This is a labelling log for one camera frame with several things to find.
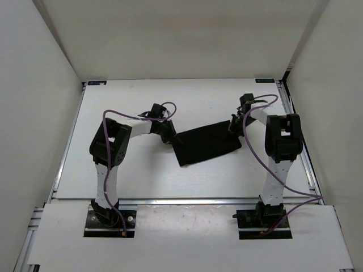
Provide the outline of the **black skirt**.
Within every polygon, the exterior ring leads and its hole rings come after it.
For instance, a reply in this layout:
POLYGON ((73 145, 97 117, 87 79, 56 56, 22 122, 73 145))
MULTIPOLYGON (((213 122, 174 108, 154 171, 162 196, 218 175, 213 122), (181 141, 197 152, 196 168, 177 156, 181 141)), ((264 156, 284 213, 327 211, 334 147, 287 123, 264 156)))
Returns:
POLYGON ((172 144, 179 165, 207 161, 242 147, 239 138, 228 131, 230 121, 222 121, 179 133, 172 144))

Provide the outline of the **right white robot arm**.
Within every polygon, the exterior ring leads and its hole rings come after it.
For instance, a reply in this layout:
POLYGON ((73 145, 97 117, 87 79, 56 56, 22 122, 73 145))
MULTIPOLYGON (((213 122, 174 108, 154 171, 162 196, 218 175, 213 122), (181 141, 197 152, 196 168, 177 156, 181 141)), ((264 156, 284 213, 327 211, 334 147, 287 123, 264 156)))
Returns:
POLYGON ((255 211, 255 221, 263 227, 275 220, 275 212, 271 208, 283 207, 285 189, 299 193, 286 185, 286 179, 293 162, 303 149, 300 116, 296 113, 274 114, 272 107, 278 96, 274 94, 269 96, 274 98, 273 101, 266 101, 267 95, 257 97, 251 93, 242 95, 237 114, 232 115, 229 126, 229 132, 243 137, 256 160, 267 170, 263 191, 259 196, 262 208, 255 211), (247 126, 254 121, 259 121, 265 126, 264 148, 268 164, 264 164, 258 157, 247 136, 247 126))

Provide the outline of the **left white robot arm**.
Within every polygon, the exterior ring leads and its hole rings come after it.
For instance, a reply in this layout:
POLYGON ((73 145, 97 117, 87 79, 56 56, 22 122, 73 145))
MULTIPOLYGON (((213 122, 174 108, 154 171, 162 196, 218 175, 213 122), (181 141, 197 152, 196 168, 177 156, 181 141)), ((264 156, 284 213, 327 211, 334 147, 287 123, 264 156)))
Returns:
POLYGON ((102 122, 90 144, 89 152, 96 166, 97 194, 95 207, 101 208, 99 220, 112 227, 119 220, 116 211, 117 171, 125 159, 129 141, 134 137, 156 134, 165 144, 178 142, 172 117, 177 107, 173 102, 153 104, 151 110, 138 116, 130 116, 107 109, 102 114, 102 122))

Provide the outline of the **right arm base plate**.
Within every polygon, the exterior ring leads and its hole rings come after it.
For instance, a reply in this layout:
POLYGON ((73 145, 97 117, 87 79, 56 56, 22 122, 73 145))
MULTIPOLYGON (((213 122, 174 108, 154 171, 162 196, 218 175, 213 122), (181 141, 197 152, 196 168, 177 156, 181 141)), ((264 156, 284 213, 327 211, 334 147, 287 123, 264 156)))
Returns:
POLYGON ((237 220, 240 240, 292 239, 284 205, 271 206, 259 201, 252 210, 237 210, 232 218, 237 220))

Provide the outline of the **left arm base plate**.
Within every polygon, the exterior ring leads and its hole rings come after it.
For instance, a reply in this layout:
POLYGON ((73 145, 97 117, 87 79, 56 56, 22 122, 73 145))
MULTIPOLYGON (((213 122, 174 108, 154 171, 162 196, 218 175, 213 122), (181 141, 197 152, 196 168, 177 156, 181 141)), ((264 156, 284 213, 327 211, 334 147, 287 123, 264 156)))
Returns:
POLYGON ((100 207, 94 199, 88 207, 84 237, 134 238, 137 220, 136 210, 114 210, 100 207))

